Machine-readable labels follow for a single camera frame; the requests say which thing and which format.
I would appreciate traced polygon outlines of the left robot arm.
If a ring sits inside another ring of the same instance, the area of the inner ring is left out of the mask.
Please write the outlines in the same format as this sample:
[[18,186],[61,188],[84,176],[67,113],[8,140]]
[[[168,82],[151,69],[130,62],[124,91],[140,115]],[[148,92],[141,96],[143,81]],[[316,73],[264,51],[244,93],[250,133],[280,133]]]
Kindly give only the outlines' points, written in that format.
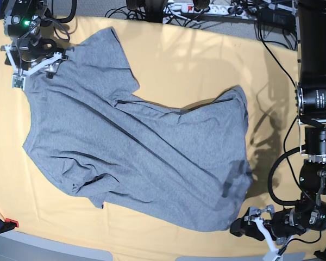
[[[298,1],[300,43],[300,76],[296,84],[296,122],[304,125],[304,138],[298,147],[285,151],[268,174],[268,192],[283,207],[265,211],[270,219],[261,218],[262,210],[250,207],[245,215],[232,223],[230,232],[262,241],[281,244],[293,235],[308,230],[326,230],[326,1]],[[283,160],[293,154],[306,156],[296,178],[300,199],[283,201],[273,191],[273,176]]]

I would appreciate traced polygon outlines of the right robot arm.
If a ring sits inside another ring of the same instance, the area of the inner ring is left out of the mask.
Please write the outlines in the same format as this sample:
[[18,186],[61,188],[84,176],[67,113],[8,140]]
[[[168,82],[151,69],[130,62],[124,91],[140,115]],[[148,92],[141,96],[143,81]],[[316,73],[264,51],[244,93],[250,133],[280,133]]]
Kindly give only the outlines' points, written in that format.
[[52,26],[61,29],[67,38],[56,36],[69,42],[70,34],[65,24],[71,22],[75,17],[77,1],[71,2],[71,11],[67,17],[55,18],[48,7],[47,1],[15,1],[14,6],[4,17],[4,33],[12,41],[6,51],[6,64],[11,64],[17,70],[27,70],[55,54],[61,54],[57,61],[67,59],[65,50],[58,47],[57,43],[49,38],[42,37],[42,28]]

